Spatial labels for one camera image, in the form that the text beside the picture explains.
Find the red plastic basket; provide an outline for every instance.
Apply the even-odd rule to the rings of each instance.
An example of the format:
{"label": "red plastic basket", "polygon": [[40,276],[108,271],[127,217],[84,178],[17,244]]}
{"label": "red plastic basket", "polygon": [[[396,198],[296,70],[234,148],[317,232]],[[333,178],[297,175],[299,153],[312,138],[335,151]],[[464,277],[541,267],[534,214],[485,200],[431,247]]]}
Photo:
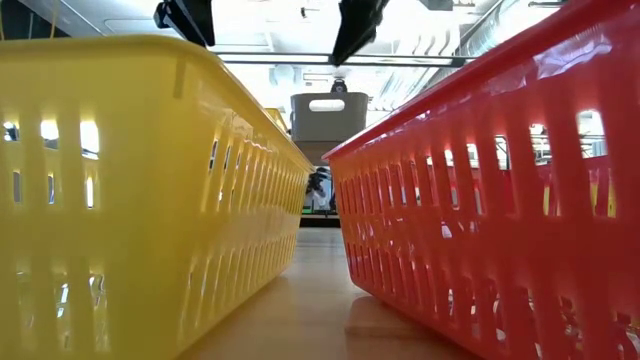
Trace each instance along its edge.
{"label": "red plastic basket", "polygon": [[638,359],[639,85],[640,1],[572,0],[334,149],[353,282],[485,358]]}

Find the basket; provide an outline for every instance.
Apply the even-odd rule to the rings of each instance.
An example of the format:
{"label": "basket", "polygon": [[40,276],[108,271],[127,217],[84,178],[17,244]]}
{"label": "basket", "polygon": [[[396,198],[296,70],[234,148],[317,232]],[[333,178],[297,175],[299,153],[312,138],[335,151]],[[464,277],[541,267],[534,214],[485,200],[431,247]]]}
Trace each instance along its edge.
{"label": "basket", "polygon": [[0,44],[0,359],[170,359],[291,260],[299,150],[164,37]]}
{"label": "basket", "polygon": [[638,39],[640,2],[569,1],[327,154],[353,282],[487,359],[638,359]]}

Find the table surface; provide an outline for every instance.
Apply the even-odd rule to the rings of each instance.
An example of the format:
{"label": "table surface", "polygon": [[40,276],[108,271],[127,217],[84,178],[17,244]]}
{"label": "table surface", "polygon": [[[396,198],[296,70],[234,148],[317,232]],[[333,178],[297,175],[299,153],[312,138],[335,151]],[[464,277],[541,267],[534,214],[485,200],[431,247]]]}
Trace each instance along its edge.
{"label": "table surface", "polygon": [[291,266],[179,360],[477,359],[351,283],[339,229],[301,229]]}

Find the yellow plastic basket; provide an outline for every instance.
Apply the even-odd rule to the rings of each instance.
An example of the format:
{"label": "yellow plastic basket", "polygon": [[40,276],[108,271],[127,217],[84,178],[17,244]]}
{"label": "yellow plastic basket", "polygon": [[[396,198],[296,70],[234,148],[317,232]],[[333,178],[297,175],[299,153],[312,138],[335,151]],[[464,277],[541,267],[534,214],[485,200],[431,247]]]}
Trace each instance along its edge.
{"label": "yellow plastic basket", "polygon": [[162,37],[0,44],[0,359],[170,359],[291,260],[311,165]]}

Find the gray container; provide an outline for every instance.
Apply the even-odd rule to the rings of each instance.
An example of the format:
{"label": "gray container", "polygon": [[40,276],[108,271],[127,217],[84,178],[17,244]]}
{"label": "gray container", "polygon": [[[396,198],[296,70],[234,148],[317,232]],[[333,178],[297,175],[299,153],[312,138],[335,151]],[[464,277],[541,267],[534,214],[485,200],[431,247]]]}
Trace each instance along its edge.
{"label": "gray container", "polygon": [[291,138],[296,143],[343,142],[365,128],[368,103],[363,93],[294,95]]}

